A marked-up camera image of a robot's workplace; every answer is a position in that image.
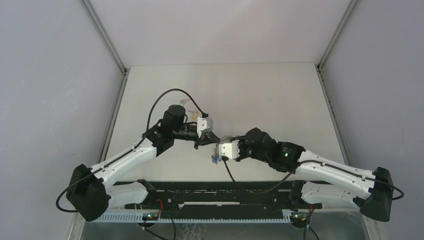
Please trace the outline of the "blue tag key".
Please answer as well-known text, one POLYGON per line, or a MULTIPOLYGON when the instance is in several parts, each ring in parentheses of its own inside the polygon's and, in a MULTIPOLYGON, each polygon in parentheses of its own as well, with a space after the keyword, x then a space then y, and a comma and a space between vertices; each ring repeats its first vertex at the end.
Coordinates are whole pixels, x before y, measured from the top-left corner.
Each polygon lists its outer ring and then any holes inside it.
POLYGON ((212 155, 211 158, 213 164, 218 164, 223 160, 221 155, 212 155))

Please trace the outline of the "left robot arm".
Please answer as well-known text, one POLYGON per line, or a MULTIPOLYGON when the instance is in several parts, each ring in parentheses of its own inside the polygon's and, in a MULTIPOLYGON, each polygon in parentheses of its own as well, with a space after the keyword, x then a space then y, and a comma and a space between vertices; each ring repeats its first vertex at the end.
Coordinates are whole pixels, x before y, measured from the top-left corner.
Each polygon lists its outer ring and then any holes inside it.
POLYGON ((69 185, 56 200, 66 199, 74 207, 72 212, 80 214, 87 222, 97 220, 107 210, 128 204, 140 204, 149 209, 156 203, 157 196, 142 180, 129 184, 116 185, 120 177, 141 164, 153 160, 171 148, 175 140, 194 142, 194 147, 218 142, 214 135, 213 120, 203 113, 195 122, 186 122, 186 109, 181 105, 171 105, 156 124, 148 128, 139 142, 118 155, 90 167, 78 165, 72 172, 69 185))

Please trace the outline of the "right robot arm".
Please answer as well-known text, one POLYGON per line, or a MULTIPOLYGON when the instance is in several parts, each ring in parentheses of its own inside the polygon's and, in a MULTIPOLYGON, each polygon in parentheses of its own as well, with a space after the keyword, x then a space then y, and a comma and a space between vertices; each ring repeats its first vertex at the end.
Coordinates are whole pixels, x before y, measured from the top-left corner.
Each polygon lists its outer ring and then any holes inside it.
POLYGON ((289 203, 295 208, 305 204, 353 207, 375 221, 390 221, 395 186, 386 168, 368 170, 340 164, 301 145, 276 141, 257 127, 243 136, 221 141, 218 154, 236 162, 254 159, 287 177, 312 180, 289 194, 289 203))

